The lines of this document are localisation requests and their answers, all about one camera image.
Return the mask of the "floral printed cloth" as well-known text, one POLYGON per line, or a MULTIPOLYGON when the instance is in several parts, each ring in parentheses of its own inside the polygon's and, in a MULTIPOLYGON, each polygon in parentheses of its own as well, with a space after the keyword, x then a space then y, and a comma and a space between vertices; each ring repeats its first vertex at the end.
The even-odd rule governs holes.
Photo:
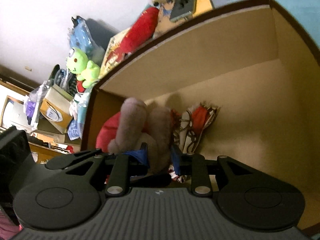
POLYGON ((201 142, 204 131, 214 123, 220 111, 219 106, 198 103, 183 113, 171 110, 171 140, 179 154, 193 155, 201 142))

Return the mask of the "red item in box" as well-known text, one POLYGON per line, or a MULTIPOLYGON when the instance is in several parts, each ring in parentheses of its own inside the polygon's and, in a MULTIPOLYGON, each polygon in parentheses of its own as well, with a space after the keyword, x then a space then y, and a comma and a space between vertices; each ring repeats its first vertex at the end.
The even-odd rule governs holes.
POLYGON ((117 130, 120 122, 120 112, 116 113, 112 117, 110 117, 100 129, 95 148, 99 148, 102 152, 108 152, 108 146, 111 140, 116 138, 117 130))

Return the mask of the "red illustrated picture book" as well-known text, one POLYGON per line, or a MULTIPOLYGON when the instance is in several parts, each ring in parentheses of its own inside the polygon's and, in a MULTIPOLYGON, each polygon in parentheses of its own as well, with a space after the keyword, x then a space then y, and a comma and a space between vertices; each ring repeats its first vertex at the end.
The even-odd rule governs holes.
POLYGON ((118 55, 116 54, 116 49, 119 48, 122 39, 125 37, 129 30, 130 27, 110 38, 107 50, 104 55, 104 59, 100 66, 100 73, 98 76, 99 80, 101 80, 108 72, 110 72, 118 64, 116 63, 116 59, 118 57, 118 55))

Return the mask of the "green frog plush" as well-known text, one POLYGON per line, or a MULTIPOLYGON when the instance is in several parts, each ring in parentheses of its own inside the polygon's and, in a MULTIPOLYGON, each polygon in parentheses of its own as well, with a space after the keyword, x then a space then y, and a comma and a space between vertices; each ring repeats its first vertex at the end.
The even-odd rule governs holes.
POLYGON ((88 88, 95 83, 100 74, 100 67, 89 60, 85 52, 76 47, 70 49, 66 67, 72 74, 76 75, 76 79, 82 82, 84 88, 88 88))

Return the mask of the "brown cardboard box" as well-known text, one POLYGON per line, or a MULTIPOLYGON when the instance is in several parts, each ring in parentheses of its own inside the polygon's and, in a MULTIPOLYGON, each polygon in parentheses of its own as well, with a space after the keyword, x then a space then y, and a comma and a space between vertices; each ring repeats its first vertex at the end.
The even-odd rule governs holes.
POLYGON ((89 101, 81 148, 125 98, 179 112, 220 107, 200 150, 228 155, 299 188, 299 227, 319 226, 319 44, 278 0, 220 7, 172 29, 109 72, 89 101))

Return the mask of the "red plush pepper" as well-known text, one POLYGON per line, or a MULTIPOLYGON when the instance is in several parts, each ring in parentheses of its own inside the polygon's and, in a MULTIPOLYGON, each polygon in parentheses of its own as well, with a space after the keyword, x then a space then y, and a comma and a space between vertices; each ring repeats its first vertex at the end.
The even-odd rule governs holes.
POLYGON ((158 23, 159 9, 149 7, 144 10, 122 39, 119 49, 121 54, 129 54, 150 39, 158 23))

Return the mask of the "blue plastic bag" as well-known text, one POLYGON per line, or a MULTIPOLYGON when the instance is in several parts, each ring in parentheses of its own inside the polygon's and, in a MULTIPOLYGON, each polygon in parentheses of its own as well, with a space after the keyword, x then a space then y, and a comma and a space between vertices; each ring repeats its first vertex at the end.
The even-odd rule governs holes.
POLYGON ((70 48, 79 48, 90 60, 96 64, 101 64, 105 55, 103 47, 96 44, 86 24, 86 20, 81 16, 72 18, 73 27, 68 29, 68 40, 70 48))

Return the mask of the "black smartphone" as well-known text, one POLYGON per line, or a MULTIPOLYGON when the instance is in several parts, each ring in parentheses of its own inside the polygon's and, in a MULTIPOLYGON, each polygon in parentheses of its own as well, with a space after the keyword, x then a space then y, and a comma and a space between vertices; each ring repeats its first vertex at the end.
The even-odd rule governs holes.
POLYGON ((175 0, 170 14, 170 22, 192 18, 196 8, 196 0, 175 0))

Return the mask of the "yellow book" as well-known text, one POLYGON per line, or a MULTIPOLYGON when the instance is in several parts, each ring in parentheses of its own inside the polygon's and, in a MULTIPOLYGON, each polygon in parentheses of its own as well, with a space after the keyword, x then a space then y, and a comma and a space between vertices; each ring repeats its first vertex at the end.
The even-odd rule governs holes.
POLYGON ((156 39, 188 20, 213 10, 212 0, 174 0, 159 6, 158 23, 153 33, 156 39))

